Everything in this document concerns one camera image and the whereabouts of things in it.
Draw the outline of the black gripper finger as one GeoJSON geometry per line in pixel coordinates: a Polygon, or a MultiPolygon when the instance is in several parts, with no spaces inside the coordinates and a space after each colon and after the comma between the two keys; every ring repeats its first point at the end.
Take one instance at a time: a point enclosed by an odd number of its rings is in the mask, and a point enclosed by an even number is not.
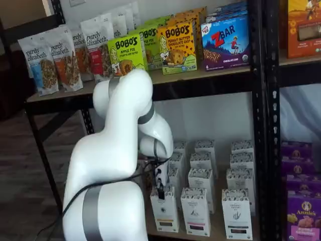
{"type": "Polygon", "coordinates": [[[159,199],[165,199],[164,185],[161,179],[158,179],[156,182],[156,189],[159,199]]]}

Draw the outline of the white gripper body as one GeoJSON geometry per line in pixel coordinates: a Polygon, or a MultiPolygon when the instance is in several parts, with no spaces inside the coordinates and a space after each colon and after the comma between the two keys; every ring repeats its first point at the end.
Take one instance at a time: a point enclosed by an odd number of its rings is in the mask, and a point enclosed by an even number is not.
{"type": "Polygon", "coordinates": [[[169,179],[168,160],[158,163],[154,170],[155,184],[157,188],[166,186],[169,179]]]}

